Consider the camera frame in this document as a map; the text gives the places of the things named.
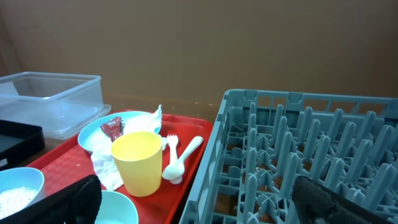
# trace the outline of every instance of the red tray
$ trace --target red tray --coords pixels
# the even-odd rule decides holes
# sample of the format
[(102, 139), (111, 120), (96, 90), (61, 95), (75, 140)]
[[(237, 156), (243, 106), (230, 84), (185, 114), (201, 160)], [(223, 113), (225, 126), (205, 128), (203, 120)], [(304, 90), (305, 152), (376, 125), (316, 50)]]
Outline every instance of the red tray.
[[(195, 136), (202, 136), (203, 144), (185, 161), (185, 173), (181, 184), (174, 185), (170, 181), (162, 179), (159, 189), (146, 197), (129, 195), (124, 185), (117, 190), (134, 202), (140, 223), (170, 223), (172, 221), (178, 205), (195, 175), (212, 128), (213, 125), (203, 119), (163, 114), (160, 134), (163, 137), (168, 134), (178, 136), (178, 156), (182, 154)], [(163, 152), (163, 169), (169, 164), (169, 152), (169, 147)], [(44, 173), (47, 196), (89, 174), (94, 174), (90, 156), (78, 145), (77, 135), (28, 166), (40, 169)]]

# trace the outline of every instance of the spoon handle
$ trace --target spoon handle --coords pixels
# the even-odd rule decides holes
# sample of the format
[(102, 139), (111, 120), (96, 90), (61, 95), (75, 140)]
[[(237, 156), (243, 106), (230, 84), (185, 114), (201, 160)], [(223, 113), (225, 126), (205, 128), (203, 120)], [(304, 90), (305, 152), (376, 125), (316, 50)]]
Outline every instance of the spoon handle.
[(192, 141), (189, 143), (187, 148), (184, 150), (182, 155), (180, 156), (179, 160), (181, 160), (183, 163), (184, 161), (188, 158), (188, 156), (203, 142), (203, 138), (200, 136), (196, 136), (192, 139)]

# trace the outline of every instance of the mint green bowl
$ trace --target mint green bowl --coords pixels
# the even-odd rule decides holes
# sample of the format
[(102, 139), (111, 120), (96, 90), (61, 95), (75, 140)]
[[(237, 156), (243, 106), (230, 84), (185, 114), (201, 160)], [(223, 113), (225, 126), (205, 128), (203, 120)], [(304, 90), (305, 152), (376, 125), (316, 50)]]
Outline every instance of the mint green bowl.
[(124, 194), (103, 190), (95, 224), (138, 224), (136, 206)]

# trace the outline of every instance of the white rice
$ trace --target white rice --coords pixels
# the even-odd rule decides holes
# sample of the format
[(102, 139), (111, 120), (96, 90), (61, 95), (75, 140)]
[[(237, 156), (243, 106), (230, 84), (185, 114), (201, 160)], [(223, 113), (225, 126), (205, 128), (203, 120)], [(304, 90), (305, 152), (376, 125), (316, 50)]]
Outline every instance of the white rice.
[(18, 187), (0, 193), (0, 220), (21, 211), (37, 195), (36, 190)]

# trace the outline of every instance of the red wrapper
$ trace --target red wrapper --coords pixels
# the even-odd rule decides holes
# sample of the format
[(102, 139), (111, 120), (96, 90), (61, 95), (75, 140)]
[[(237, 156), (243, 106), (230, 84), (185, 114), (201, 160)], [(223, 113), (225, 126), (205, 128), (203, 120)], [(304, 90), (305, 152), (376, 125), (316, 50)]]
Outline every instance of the red wrapper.
[(111, 138), (111, 141), (115, 141), (118, 137), (122, 136), (121, 127), (122, 126), (122, 118), (117, 116), (107, 122), (106, 124), (101, 125), (101, 130)]

